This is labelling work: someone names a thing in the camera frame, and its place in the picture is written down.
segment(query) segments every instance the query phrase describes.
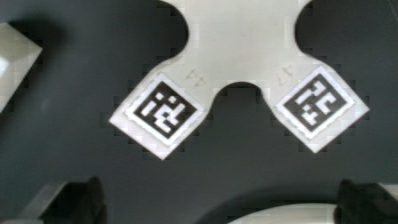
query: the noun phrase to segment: white bracket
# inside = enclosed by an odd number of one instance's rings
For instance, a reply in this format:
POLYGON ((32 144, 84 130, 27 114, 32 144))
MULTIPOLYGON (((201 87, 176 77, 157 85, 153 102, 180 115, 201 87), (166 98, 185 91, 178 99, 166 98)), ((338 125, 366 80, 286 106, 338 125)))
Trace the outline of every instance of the white bracket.
POLYGON ((301 52, 295 22, 310 0, 169 0, 189 23, 182 54, 150 72, 111 118, 166 159, 208 115, 221 89, 253 83, 313 152, 368 112, 334 69, 301 52))

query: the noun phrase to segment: white curved piece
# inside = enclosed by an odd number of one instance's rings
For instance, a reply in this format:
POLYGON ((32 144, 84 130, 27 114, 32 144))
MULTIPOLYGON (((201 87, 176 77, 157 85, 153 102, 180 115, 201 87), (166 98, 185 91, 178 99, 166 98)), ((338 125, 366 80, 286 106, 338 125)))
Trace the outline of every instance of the white curved piece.
POLYGON ((263 210, 230 224, 334 224, 336 205, 299 204, 263 210))
POLYGON ((318 152, 368 107, 334 69, 304 55, 308 0, 169 0, 189 23, 182 54, 151 70, 111 123, 164 159, 208 115, 221 89, 253 83, 276 117, 318 152))

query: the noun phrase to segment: white plastic part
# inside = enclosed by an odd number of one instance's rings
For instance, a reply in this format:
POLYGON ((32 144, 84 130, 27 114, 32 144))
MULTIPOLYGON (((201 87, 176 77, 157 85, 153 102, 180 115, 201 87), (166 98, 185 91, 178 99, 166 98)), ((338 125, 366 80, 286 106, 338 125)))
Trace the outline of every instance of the white plastic part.
POLYGON ((7 23, 0 24, 0 112, 13 97, 41 47, 7 23))
POLYGON ((334 224, 336 205, 299 204, 263 210, 230 224, 334 224))
POLYGON ((368 107, 334 69, 297 46, 295 22, 310 0, 167 2, 189 23, 187 47, 150 72, 111 123, 164 159, 205 120, 221 89, 247 82, 318 152, 368 107))

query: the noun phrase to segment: white border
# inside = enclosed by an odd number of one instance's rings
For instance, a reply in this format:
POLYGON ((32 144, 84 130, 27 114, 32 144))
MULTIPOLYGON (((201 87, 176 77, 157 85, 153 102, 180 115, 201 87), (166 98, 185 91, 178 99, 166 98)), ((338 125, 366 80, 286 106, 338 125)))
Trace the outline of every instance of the white border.
POLYGON ((158 138, 158 140, 164 142, 164 144, 167 146, 171 146, 176 142, 176 139, 182 137, 185 130, 189 129, 189 126, 192 125, 192 123, 196 122, 196 119, 199 118, 199 116, 205 113, 205 108, 203 105, 196 102, 194 98, 190 97, 190 95, 187 94, 187 92, 183 91, 183 89, 178 87, 178 85, 174 84, 174 82, 171 81, 169 77, 166 76, 164 73, 158 74, 144 92, 141 93, 141 96, 132 104, 132 106, 127 109, 127 116, 128 119, 134 120, 137 122, 137 124, 141 125, 141 127, 146 129, 146 131, 153 134, 153 136, 158 138), (155 88, 158 87, 160 82, 166 82, 166 84, 169 85, 171 89, 178 92, 180 96, 185 98, 185 100, 189 101, 189 103, 192 104, 194 108, 198 109, 196 113, 192 114, 189 120, 183 123, 183 126, 180 127, 176 133, 173 134, 171 138, 167 139, 164 137, 164 135, 158 133, 157 129, 151 127, 151 125, 148 125, 146 121, 141 119, 141 117, 134 114, 135 110, 139 109, 139 106, 143 104, 143 102, 148 99, 148 96, 153 93, 155 88))
POLYGON ((327 69, 324 68, 324 66, 320 66, 317 68, 317 70, 313 71, 311 75, 308 76, 308 78, 302 80, 299 86, 295 87, 295 89, 292 90, 292 92, 288 93, 286 97, 283 98, 281 102, 278 103, 278 110, 283 113, 285 117, 288 118, 288 120, 292 121, 294 125, 297 126, 299 130, 302 131, 306 137, 310 139, 315 138, 315 136, 320 134, 320 132, 327 129, 327 126, 334 123, 338 117, 343 115, 343 113, 347 112, 347 110, 350 109, 352 105, 354 105, 356 101, 352 96, 349 95, 334 77, 333 74, 329 73, 327 69), (324 124, 320 125, 320 127, 315 129, 315 131, 311 132, 310 129, 306 128, 306 126, 302 125, 302 122, 299 121, 299 119, 295 118, 295 115, 290 113, 286 107, 285 107, 285 103, 288 102, 288 100, 294 98, 295 94, 299 93, 299 91, 302 90, 302 88, 306 87, 308 83, 313 81, 315 77, 322 74, 324 78, 327 79, 343 99, 347 100, 347 105, 342 107, 340 111, 334 113, 334 115, 329 117, 327 121, 324 122, 324 124))

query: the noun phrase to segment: dark gray surface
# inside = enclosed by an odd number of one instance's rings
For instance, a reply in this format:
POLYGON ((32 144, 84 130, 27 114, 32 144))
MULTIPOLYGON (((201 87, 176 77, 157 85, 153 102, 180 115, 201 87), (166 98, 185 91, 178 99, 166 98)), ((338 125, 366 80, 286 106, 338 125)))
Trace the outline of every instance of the dark gray surface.
POLYGON ((93 175, 111 224, 226 223, 274 204, 334 200, 343 178, 398 183, 393 4, 317 0, 299 20, 301 47, 372 108, 324 152, 311 153, 283 128, 256 87, 238 85, 162 162, 107 120, 146 72, 185 45, 182 16, 155 0, 0 0, 0 22, 45 47, 0 116, 0 216, 18 214, 48 181, 93 175))

